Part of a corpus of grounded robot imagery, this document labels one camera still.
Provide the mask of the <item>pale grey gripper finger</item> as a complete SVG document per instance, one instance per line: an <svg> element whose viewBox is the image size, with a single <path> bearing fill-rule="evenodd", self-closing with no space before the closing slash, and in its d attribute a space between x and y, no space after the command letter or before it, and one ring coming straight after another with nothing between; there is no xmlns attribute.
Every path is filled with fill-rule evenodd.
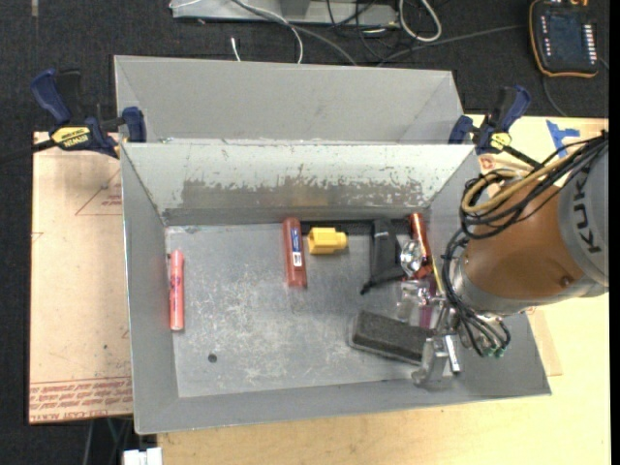
<svg viewBox="0 0 620 465"><path fill-rule="evenodd" d="M453 334L447 334L444 336L444 344L449 356L450 371L452 374L461 372L461 365L458 357L458 346L456 337Z"/></svg>
<svg viewBox="0 0 620 465"><path fill-rule="evenodd" d="M445 382L447 351L443 338L435 336L425 341L420 366L412 373L414 384L419 388L441 388Z"/></svg>

